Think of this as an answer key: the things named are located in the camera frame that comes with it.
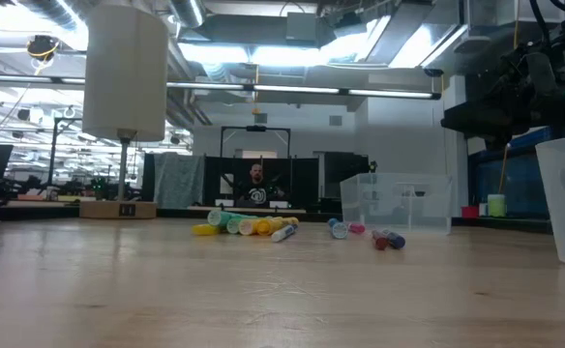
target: ceiling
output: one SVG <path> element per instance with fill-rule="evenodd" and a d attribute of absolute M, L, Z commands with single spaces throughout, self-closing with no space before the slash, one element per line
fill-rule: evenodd
<path fill-rule="evenodd" d="M 74 33 L 63 30 L 55 19 L 47 15 L 32 12 L 29 4 L 33 0 L 15 2 L 17 6 L 5 0 L 3 3 L 7 5 L 0 6 L 0 74 L 33 74 L 39 66 L 39 62 L 32 59 L 26 52 L 26 43 L 34 35 L 50 35 L 59 37 L 63 44 L 58 49 L 54 59 L 52 59 L 51 65 L 45 67 L 41 75 L 84 77 L 86 52 L 74 50 L 81 47 L 83 37 L 77 36 L 75 34 L 76 30 L 74 30 Z M 48 0 L 45 4 L 54 4 L 54 2 L 56 0 Z M 96 0 L 62 0 L 62 2 L 73 6 L 74 12 L 81 15 L 81 17 L 86 17 L 86 13 L 93 6 L 100 3 L 100 1 Z M 304 0 L 297 4 L 260 0 L 203 0 L 203 5 L 207 9 L 208 14 L 205 24 L 200 29 L 191 30 L 183 28 L 179 33 L 176 30 L 176 20 L 170 20 L 172 18 L 169 18 L 171 11 L 168 1 L 134 0 L 132 3 L 158 15 L 169 29 L 169 47 L 172 48 L 171 58 L 169 58 L 169 66 L 171 67 L 169 69 L 169 80 L 195 79 L 197 81 L 230 81 L 235 83 L 258 81 L 261 84 L 272 85 L 428 92 L 433 91 L 436 85 L 441 86 L 441 83 L 425 75 L 421 69 L 392 69 L 388 65 L 394 65 L 393 63 L 397 60 L 403 62 L 403 64 L 406 61 L 415 62 L 419 56 L 424 57 L 428 55 L 439 44 L 443 43 L 443 40 L 451 35 L 454 29 L 457 28 L 457 25 L 460 24 L 459 2 L 459 0 L 436 0 L 432 5 L 430 0 L 403 0 L 401 5 L 398 5 L 400 1 L 381 0 Z M 411 3 L 414 6 L 417 6 L 419 3 L 422 4 L 424 6 L 424 14 L 415 15 L 413 18 L 397 17 L 397 14 L 402 14 L 401 7 Z M 483 11 L 474 10 L 476 12 L 472 13 L 474 20 L 472 21 L 470 32 L 491 37 L 493 39 L 492 46 L 488 49 L 493 55 L 499 54 L 501 50 L 508 49 L 507 42 L 512 40 L 513 35 L 513 19 L 509 20 L 507 15 L 497 15 L 497 10 L 494 11 L 493 15 L 489 15 L 491 12 L 485 11 L 483 5 L 491 4 L 491 1 L 476 0 L 473 3 L 475 4 L 474 9 L 479 8 Z M 508 1 L 502 1 L 501 3 L 507 3 L 507 7 L 510 6 Z M 349 28 L 353 30 L 363 28 L 362 30 L 367 31 L 367 33 L 354 34 L 356 36 L 353 37 L 353 40 L 347 40 L 344 43 L 337 42 L 335 34 L 340 31 L 337 26 L 341 23 L 343 15 L 355 10 L 361 10 L 358 12 L 358 18 L 361 19 L 362 23 L 346 26 L 345 30 L 350 30 Z M 240 46 L 243 52 L 247 54 L 248 59 L 254 59 L 257 50 L 263 45 L 260 44 L 261 41 L 279 33 L 281 28 L 283 31 L 288 30 L 289 28 L 286 26 L 287 15 L 300 12 L 316 15 L 319 18 L 316 22 L 316 32 L 320 33 L 323 31 L 325 33 L 323 36 L 315 38 L 315 42 L 312 44 L 313 49 L 318 50 L 319 54 L 323 52 L 334 54 L 333 52 L 336 50 L 346 53 L 341 53 L 335 57 L 329 56 L 329 61 L 326 63 L 306 64 L 306 66 L 281 66 L 280 64 L 270 66 L 268 64 L 261 64 L 256 69 L 254 65 L 246 64 L 246 62 L 228 63 L 222 61 L 215 67 L 223 72 L 222 79 L 220 79 L 219 76 L 216 77 L 217 75 L 215 76 L 212 73 L 211 66 L 208 68 L 208 65 L 202 64 L 203 61 L 198 59 L 189 61 L 189 52 L 181 51 L 180 46 L 177 44 L 195 44 L 193 38 L 198 35 L 201 38 L 210 39 L 210 42 L 206 42 L 205 45 Z M 389 29 L 390 27 L 386 27 L 384 33 L 388 33 L 390 37 L 393 35 L 404 36 L 408 40 L 403 40 L 401 47 L 397 48 L 396 51 L 388 51 L 387 47 L 390 47 L 390 42 L 384 39 L 388 37 L 388 35 L 384 34 L 381 37 L 377 37 L 379 41 L 377 41 L 375 47 L 386 48 L 379 48 L 374 51 L 365 63 L 355 62 L 357 59 L 354 59 L 354 57 L 357 58 L 359 47 L 361 48 L 368 44 L 371 37 L 369 35 L 371 30 L 367 27 L 367 23 L 372 22 L 372 25 L 374 25 L 380 18 L 387 15 L 391 16 L 391 22 L 388 25 L 396 26 L 399 31 L 393 34 L 388 31 L 391 30 Z M 271 22 L 272 24 L 267 27 L 256 26 L 256 23 L 262 22 Z M 214 23 L 228 24 L 224 27 L 217 27 Z M 534 37 L 536 35 L 532 26 L 524 23 L 522 28 L 524 32 L 522 33 L 523 37 Z M 453 46 L 464 40 L 466 36 L 463 35 L 462 39 L 457 39 L 453 42 Z M 233 43 L 221 43 L 214 40 L 220 37 L 231 38 L 230 40 Z M 391 57 L 387 61 L 382 59 L 386 55 Z M 419 65 L 421 61 L 415 62 L 414 66 Z M 452 47 L 449 47 L 429 67 L 443 69 L 447 74 L 474 73 L 474 69 L 480 66 L 489 66 L 493 61 L 493 57 L 486 52 L 475 52 L 475 54 L 461 56 L 455 54 Z M 0 124 L 6 119 L 6 115 L 10 113 L 23 92 L 24 90 L 16 85 L 0 87 Z M 192 148 L 190 130 L 193 127 L 200 126 L 201 124 L 219 124 L 221 122 L 219 117 L 224 115 L 224 112 L 211 112 L 208 115 L 208 110 L 225 109 L 234 104 L 250 104 L 254 101 L 254 98 L 260 104 L 295 104 L 298 107 L 305 104 L 339 105 L 345 106 L 347 112 L 355 111 L 364 100 L 359 97 L 320 96 L 300 93 L 261 92 L 256 95 L 247 92 L 195 91 L 194 102 L 190 102 L 191 98 L 187 98 L 190 96 L 190 92 L 170 91 L 167 110 L 169 121 L 167 123 L 167 138 L 160 143 L 139 144 L 139 146 L 145 149 L 154 148 L 154 151 L 162 151 L 155 150 L 156 148 L 170 148 L 172 151 L 188 154 Z M 83 95 L 81 91 L 31 89 L 26 92 L 17 108 L 35 109 L 35 112 L 32 112 L 32 114 L 35 113 L 37 119 L 21 121 L 15 117 L 15 113 L 11 114 L 6 119 L 7 122 L 1 126 L 0 142 L 17 143 L 18 148 L 13 158 L 14 163 L 26 162 L 26 160 L 22 159 L 35 158 L 38 159 L 36 160 L 38 169 L 44 170 L 45 165 L 48 165 L 48 150 L 45 150 L 42 146 L 36 149 L 34 144 L 48 144 L 48 135 L 51 134 L 53 127 L 52 119 L 56 116 L 64 116 L 66 110 L 69 110 L 69 114 L 71 114 L 71 111 L 75 111 L 74 117 L 77 117 L 82 103 Z M 245 112 L 247 108 L 240 107 L 239 109 L 242 110 L 242 115 L 245 115 L 246 124 L 250 124 L 253 118 L 250 113 Z M 67 173 L 68 176 L 77 170 L 86 171 L 93 168 L 97 172 L 100 169 L 107 168 L 109 165 L 113 168 L 118 165 L 117 156 L 110 155 L 115 154 L 116 150 L 111 148 L 118 149 L 118 143 L 79 137 L 80 123 L 78 121 L 72 123 L 69 127 L 65 127 L 65 132 L 59 136 L 59 143 L 62 146 L 66 146 L 66 160 L 61 162 L 63 167 L 59 167 L 59 169 Z M 22 131 L 23 136 L 19 139 L 14 138 L 14 131 Z M 178 145 L 170 143 L 172 134 L 178 135 L 181 138 Z M 135 156 L 132 166 L 136 168 L 140 164 L 142 164 L 142 156 Z M 11 165 L 12 170 L 16 170 L 18 167 L 19 165 L 16 164 Z"/>

